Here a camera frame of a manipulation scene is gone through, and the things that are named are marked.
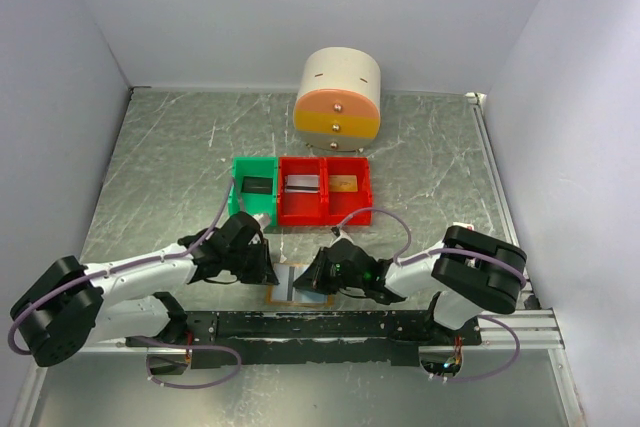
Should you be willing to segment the silver striped card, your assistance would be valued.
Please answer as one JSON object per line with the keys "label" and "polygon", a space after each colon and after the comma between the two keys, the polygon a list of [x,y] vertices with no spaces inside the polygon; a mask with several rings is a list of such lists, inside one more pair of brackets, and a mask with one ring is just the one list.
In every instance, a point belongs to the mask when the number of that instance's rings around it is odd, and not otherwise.
{"label": "silver striped card", "polygon": [[272,300],[276,302],[294,302],[296,289],[293,283],[304,269],[299,265],[276,264],[274,270],[280,283],[273,287]]}
{"label": "silver striped card", "polygon": [[311,174],[288,175],[284,180],[286,193],[318,193],[320,191],[320,177]]}

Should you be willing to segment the tan leather card holder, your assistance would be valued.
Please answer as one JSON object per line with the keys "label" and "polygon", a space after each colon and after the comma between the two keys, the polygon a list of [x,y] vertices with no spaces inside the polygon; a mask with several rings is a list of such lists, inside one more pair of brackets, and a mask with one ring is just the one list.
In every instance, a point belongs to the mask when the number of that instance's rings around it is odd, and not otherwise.
{"label": "tan leather card holder", "polygon": [[266,303],[279,307],[328,308],[333,305],[333,296],[299,290],[294,282],[303,274],[306,267],[302,264],[274,265],[278,279],[277,285],[270,285]]}

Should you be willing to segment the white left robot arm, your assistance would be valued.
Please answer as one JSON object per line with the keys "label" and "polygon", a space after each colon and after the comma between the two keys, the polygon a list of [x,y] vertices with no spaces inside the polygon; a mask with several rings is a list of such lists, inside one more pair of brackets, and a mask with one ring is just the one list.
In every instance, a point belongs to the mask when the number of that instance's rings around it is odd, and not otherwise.
{"label": "white left robot arm", "polygon": [[187,337],[176,289],[222,273],[248,285],[278,282],[264,236],[271,218],[243,211],[155,252],[108,263],[54,262],[14,304],[10,349],[40,367],[118,338],[173,346]]}

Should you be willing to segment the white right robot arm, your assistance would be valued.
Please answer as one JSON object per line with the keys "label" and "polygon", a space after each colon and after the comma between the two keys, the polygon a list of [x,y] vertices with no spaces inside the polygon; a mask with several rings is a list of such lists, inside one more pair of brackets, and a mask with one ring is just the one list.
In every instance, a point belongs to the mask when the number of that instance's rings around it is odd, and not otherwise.
{"label": "white right robot arm", "polygon": [[382,305],[430,291],[434,303],[424,331],[435,344],[448,343],[484,311],[513,313],[526,285],[524,250],[463,226],[449,227],[427,250],[396,259],[375,259],[340,226],[332,233],[333,242],[318,250],[294,288],[323,295],[355,289]]}

